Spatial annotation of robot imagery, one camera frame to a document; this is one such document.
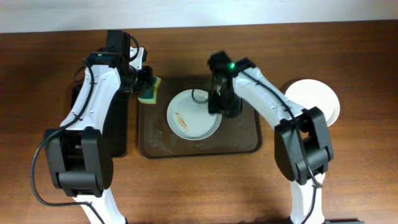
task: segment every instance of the wooden surface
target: wooden surface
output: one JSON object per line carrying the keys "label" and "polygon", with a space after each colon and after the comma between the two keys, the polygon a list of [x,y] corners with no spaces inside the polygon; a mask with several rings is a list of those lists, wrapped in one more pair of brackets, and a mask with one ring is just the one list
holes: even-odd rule
{"label": "wooden surface", "polygon": [[[159,77],[209,73],[218,50],[249,57],[275,85],[314,78],[331,86],[341,114],[330,128],[335,159],[323,190],[326,219],[398,223],[398,21],[129,30]],[[0,34],[0,223],[88,223],[80,207],[41,205],[29,184],[46,128],[66,117],[81,58],[106,32]],[[113,195],[129,223],[252,223],[286,218],[290,185],[274,161],[262,119],[255,154],[144,159],[136,146],[136,98],[129,104],[127,156],[114,159]],[[72,201],[51,184],[44,153],[39,192]]]}

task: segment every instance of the white background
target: white background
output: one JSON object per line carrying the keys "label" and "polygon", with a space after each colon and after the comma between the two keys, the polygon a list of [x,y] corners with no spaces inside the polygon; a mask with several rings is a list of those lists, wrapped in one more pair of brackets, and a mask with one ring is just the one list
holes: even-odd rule
{"label": "white background", "polygon": [[0,0],[0,32],[398,19],[398,0]]}

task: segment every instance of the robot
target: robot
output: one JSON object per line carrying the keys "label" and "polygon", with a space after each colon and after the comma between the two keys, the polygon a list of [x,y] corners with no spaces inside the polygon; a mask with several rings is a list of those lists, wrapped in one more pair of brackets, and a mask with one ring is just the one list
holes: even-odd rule
{"label": "robot", "polygon": [[[135,48],[130,47],[130,40]],[[142,66],[146,55],[129,34],[109,30],[106,47],[84,59],[84,82],[73,91],[71,112],[58,129],[46,130],[32,161],[31,185],[42,204],[81,205],[91,223],[127,223],[110,188],[112,158],[126,153],[126,92],[131,96],[141,91],[155,98],[158,78],[150,67]],[[208,64],[213,74],[209,113],[236,116],[246,100],[265,117],[275,131],[275,161],[291,184],[292,223],[323,223],[322,182],[333,159],[323,113],[290,101],[247,58],[232,62],[219,52]],[[300,133],[308,137],[302,139]],[[48,203],[37,193],[34,168],[43,147],[54,187],[76,202]]]}

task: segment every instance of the food residue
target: food residue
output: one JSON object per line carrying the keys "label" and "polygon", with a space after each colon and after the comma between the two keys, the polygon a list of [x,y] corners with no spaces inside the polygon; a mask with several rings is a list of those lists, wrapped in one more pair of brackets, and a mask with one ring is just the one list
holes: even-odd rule
{"label": "food residue", "polygon": [[179,113],[177,112],[174,113],[177,115],[178,123],[180,123],[180,125],[185,129],[185,131],[187,131],[187,125],[185,124],[184,119],[182,119]]}

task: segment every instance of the green sponge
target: green sponge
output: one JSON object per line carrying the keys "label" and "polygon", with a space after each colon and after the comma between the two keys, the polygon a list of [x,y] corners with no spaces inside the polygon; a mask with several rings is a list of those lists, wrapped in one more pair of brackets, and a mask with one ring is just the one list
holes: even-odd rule
{"label": "green sponge", "polygon": [[160,85],[161,79],[154,77],[152,79],[152,88],[144,90],[139,96],[138,100],[144,104],[156,104],[157,87]]}

